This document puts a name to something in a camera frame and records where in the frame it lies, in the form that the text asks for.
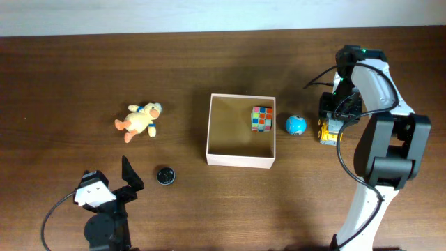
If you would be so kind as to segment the pink cardboard box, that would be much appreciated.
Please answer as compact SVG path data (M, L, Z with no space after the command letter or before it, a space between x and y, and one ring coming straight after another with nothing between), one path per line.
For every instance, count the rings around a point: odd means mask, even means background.
M269 132L252 130L254 107L271 108ZM276 98L210 95L206 161L208 165L270 169L276 158Z

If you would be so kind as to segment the colourful puzzle cube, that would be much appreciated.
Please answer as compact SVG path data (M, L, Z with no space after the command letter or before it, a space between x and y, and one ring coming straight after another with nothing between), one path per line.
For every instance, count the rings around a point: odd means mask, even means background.
M272 108L253 107L251 113L252 132L270 132L272 129Z

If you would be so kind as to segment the blue white ball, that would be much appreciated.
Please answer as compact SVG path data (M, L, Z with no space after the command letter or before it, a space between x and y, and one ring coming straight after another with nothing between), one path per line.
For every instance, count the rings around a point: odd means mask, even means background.
M307 122L302 116L292 115L287 118L285 129L290 135L301 135L307 129Z

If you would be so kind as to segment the yellow plush duck toy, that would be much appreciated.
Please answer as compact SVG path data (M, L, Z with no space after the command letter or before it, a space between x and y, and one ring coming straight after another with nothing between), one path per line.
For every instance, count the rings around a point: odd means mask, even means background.
M155 137L157 134L156 120L162 113L162 105L158 102L148 103L145 106L129 105L130 113L123 121L116 119L114 126L117 130L127 130L124 135L124 142L129 143L135 135L141 134L147 130L149 137Z

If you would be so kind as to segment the black round lid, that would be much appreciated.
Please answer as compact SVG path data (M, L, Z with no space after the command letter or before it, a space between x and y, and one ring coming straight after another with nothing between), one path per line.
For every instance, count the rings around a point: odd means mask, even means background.
M176 173L170 167L163 167L157 172L156 179L161 185L171 185L176 179Z

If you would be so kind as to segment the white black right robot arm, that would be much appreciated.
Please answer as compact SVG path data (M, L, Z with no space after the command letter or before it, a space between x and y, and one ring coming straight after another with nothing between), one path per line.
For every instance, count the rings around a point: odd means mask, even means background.
M372 250L391 201L419 170L431 130L429 117L410 108L390 76L384 52L345 45L335 55L331 92L319 101L318 138L341 150L347 127L368 116L348 175L357 188L331 250Z

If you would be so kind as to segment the yellow grey toy truck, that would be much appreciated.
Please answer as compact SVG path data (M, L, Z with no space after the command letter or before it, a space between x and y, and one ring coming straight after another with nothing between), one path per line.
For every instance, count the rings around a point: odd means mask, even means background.
M339 130L344 125L343 121L336 119L319 119L318 140L321 144L336 146L337 140L342 139Z

